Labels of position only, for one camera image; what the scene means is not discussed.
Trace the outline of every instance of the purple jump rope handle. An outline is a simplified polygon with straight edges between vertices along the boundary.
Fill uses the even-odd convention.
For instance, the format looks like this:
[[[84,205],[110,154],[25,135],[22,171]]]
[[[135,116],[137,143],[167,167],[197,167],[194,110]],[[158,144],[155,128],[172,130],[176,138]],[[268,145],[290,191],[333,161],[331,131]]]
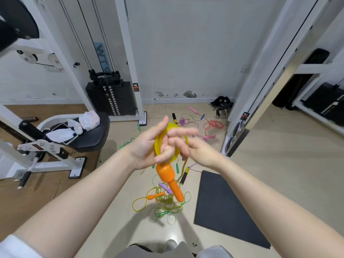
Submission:
[[[167,193],[169,193],[171,195],[173,194],[172,190],[167,188],[167,186],[165,186],[163,183],[159,183],[159,186],[161,186],[164,190],[166,190]]]

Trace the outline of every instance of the wall baseboard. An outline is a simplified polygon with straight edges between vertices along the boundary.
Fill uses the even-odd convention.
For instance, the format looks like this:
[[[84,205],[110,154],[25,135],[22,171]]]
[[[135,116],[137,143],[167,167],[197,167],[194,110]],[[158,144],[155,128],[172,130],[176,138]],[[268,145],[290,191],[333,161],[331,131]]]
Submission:
[[[2,105],[83,104],[80,99],[0,99]]]
[[[210,103],[217,98],[142,99],[143,104]]]

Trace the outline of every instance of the orange jump rope handle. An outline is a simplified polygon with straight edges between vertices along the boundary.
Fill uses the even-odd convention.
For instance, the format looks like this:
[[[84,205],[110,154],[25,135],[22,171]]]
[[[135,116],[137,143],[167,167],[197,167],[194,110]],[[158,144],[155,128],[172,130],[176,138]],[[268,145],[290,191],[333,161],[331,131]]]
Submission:
[[[167,164],[157,164],[156,165],[157,174],[159,175],[161,181],[167,183],[170,186],[175,198],[178,202],[184,201],[184,195],[180,190],[177,181],[174,180],[174,170],[172,166]]]
[[[163,196],[163,195],[165,195],[165,192],[161,192],[161,193],[158,193],[156,195],[148,195],[147,196],[147,200],[152,200],[152,199],[154,199],[156,197]]]

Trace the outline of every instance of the black exercise mat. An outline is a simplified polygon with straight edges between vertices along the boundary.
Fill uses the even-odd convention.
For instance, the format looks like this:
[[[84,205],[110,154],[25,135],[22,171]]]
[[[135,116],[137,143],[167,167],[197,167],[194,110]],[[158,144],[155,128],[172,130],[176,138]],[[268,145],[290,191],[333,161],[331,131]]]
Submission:
[[[265,248],[271,246],[226,180],[205,170],[200,178],[194,223]]]

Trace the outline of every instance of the wooden floor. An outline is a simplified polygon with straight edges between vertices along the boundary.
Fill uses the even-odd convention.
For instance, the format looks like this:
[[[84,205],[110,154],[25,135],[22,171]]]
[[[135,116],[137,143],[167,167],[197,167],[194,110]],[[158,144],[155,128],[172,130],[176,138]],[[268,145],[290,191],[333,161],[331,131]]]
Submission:
[[[59,114],[77,114],[87,111],[84,104],[65,105],[10,105],[7,106],[18,117],[37,116],[41,121]],[[0,139],[18,145],[19,141],[0,129]],[[82,178],[92,172],[97,164],[99,151],[79,153],[65,148],[73,158],[86,156]],[[43,161],[56,161],[46,156]],[[17,189],[19,182],[11,178],[0,180],[0,241],[13,233],[21,224],[35,214],[49,201],[77,183],[80,179],[68,179],[69,171],[33,173],[23,189]]]

